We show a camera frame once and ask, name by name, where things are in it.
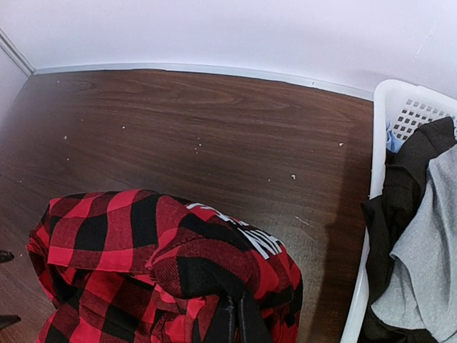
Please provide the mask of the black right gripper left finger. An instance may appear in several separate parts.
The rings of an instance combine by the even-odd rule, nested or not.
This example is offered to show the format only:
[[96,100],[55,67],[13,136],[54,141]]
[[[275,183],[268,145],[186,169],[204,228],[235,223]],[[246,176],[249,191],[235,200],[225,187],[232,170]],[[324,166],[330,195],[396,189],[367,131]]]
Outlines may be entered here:
[[210,342],[234,343],[236,306],[230,297],[220,298],[210,326]]

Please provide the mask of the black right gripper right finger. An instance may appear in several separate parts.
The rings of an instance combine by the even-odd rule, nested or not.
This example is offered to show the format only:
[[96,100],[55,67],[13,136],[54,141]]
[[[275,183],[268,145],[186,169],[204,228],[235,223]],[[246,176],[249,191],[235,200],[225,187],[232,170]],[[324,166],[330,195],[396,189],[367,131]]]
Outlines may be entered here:
[[270,335],[260,310],[249,292],[244,292],[238,302],[238,331],[241,342],[270,342]]

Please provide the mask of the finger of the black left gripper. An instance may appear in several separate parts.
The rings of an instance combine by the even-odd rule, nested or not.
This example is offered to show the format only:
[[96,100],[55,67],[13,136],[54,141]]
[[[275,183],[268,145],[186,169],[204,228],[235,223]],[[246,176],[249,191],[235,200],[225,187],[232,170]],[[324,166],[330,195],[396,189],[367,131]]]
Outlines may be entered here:
[[2,314],[0,316],[0,330],[6,329],[13,324],[16,324],[21,321],[21,317],[18,315],[12,314]]
[[14,254],[10,251],[0,251],[0,264],[5,264],[14,260]]

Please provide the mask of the red black plaid shirt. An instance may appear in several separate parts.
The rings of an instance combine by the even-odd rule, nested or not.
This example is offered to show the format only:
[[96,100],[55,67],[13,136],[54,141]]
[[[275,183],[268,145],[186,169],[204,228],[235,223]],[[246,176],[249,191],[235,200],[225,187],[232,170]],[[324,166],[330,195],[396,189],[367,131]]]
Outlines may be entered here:
[[301,271],[284,243],[147,189],[52,199],[27,245],[55,312],[39,342],[210,342],[220,298],[255,299],[270,342],[295,342]]

